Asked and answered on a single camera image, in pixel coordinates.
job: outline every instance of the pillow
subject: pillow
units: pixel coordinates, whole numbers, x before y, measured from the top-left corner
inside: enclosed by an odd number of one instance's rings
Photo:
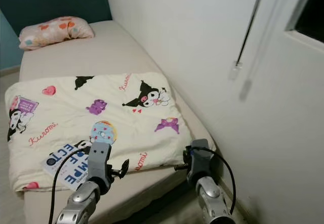
[[[46,23],[23,28],[19,35],[19,48],[36,50],[67,39],[92,38],[94,36],[86,20],[77,17],[60,17]]]

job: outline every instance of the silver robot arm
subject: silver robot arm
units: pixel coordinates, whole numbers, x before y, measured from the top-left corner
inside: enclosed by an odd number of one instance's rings
[[[196,189],[205,224],[235,224],[227,209],[223,192],[211,177],[212,154],[191,150],[193,147],[209,148],[208,141],[192,141],[183,153],[185,164],[176,166],[175,170],[188,169],[187,181]]]
[[[88,157],[88,176],[84,182],[68,199],[66,207],[58,215],[56,224],[87,224],[90,216],[95,212],[100,195],[106,194],[114,176],[122,178],[128,171],[129,160],[126,160],[121,170],[114,170],[107,164],[111,145],[94,142]]]

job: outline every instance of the gray floor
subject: gray floor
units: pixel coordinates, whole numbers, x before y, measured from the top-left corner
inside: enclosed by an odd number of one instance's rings
[[[18,73],[0,77],[0,223],[22,224],[25,223],[23,200],[19,199],[9,187],[8,167],[9,150],[7,145],[8,116],[5,111],[5,91],[18,81]],[[237,210],[233,218],[236,224],[247,224]],[[203,223],[201,209],[198,205],[195,192],[191,191],[170,205],[160,210],[145,221],[147,224],[200,224]]]

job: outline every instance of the beige mattress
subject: beige mattress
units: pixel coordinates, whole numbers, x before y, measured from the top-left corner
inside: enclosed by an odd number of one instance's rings
[[[125,72],[160,72],[146,52],[113,21],[91,24],[96,37],[75,39],[35,51],[25,52],[20,69],[20,81],[42,77],[70,75],[119,74]],[[179,94],[173,90],[180,112],[186,120],[192,137],[212,139],[199,119]],[[127,174],[116,179],[110,191],[101,196],[90,223],[113,223],[131,216],[152,200],[185,180],[186,172],[175,172],[172,167]],[[72,191],[57,191],[56,218],[66,205]],[[50,211],[50,192],[26,192],[25,215],[27,224],[47,223]]]

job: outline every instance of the blanket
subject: blanket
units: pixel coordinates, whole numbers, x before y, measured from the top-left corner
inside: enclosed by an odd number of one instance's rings
[[[66,144],[112,145],[109,164],[129,171],[181,164],[189,129],[159,73],[43,78],[5,95],[14,191],[50,190],[41,162]]]

